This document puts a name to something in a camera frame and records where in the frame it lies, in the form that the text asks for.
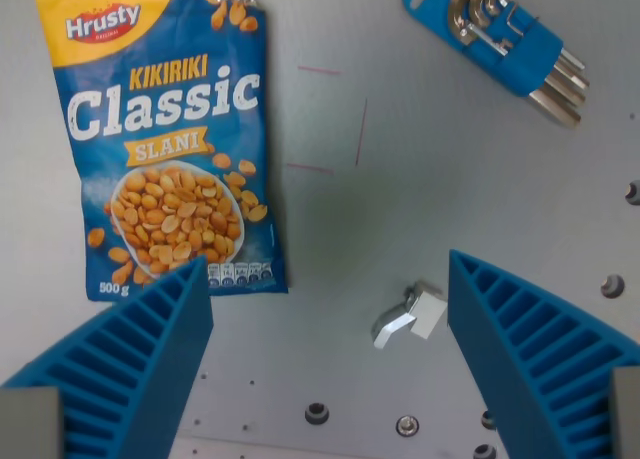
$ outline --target screw hole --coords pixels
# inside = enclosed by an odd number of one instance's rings
[[[313,426],[321,426],[329,420],[329,409],[321,402],[314,402],[307,406],[304,418]]]
[[[396,422],[396,432],[402,437],[413,437],[419,430],[420,423],[413,416],[403,416]]]
[[[640,181],[629,183],[624,198],[632,206],[640,206]]]
[[[473,459],[496,459],[497,457],[498,451],[489,444],[482,444],[473,451]]]
[[[616,299],[624,292],[625,284],[622,276],[618,274],[611,274],[607,276],[602,285],[600,286],[600,292],[607,299]]]
[[[482,414],[482,425],[485,429],[489,429],[490,431],[496,430],[496,424],[493,420],[493,414],[491,414],[489,411],[485,411],[484,414]]]

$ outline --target ribbed blue plastic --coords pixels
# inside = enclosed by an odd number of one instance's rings
[[[640,346],[568,302],[451,251],[449,325],[512,459],[613,458],[611,372]]]
[[[2,387],[54,386],[66,459],[165,459],[213,328],[201,259],[96,316]]]

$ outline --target metal plate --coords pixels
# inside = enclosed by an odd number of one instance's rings
[[[182,435],[406,459],[464,459],[495,443],[444,324],[382,352],[369,336],[407,285],[446,286],[450,248],[638,337],[640,208],[624,199],[640,179],[636,0],[520,0],[588,63],[577,131],[514,99],[400,0],[260,1],[292,293],[214,301],[207,376]],[[100,306],[84,301],[79,181],[33,0],[3,1],[0,44],[4,379]],[[613,301],[600,295],[612,273],[627,284]],[[318,401],[331,417],[313,427],[304,409]],[[420,421],[410,439],[395,432],[404,415]]]

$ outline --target bowl of peanuts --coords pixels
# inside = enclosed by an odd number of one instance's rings
[[[244,242],[229,188],[182,161],[128,172],[113,191],[111,216],[133,259],[155,279],[201,255],[209,264],[231,262]]]

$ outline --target pink marker line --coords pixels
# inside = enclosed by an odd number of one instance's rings
[[[330,76],[339,76],[342,71],[334,71],[332,69],[322,69],[320,67],[298,66],[298,70],[307,72],[317,72],[318,74],[328,74]]]
[[[367,106],[369,105],[369,99],[364,100],[364,112],[362,113],[362,126],[360,126],[360,140],[358,141],[358,154],[356,155],[356,167],[360,162],[360,151],[362,150],[362,139],[364,139],[364,126],[367,121]]]
[[[306,169],[307,171],[319,172],[321,174],[328,174],[333,176],[333,169],[325,169],[324,167],[315,167],[315,166],[307,166],[305,164],[293,164],[291,162],[287,163],[287,167],[293,167],[294,169]]]

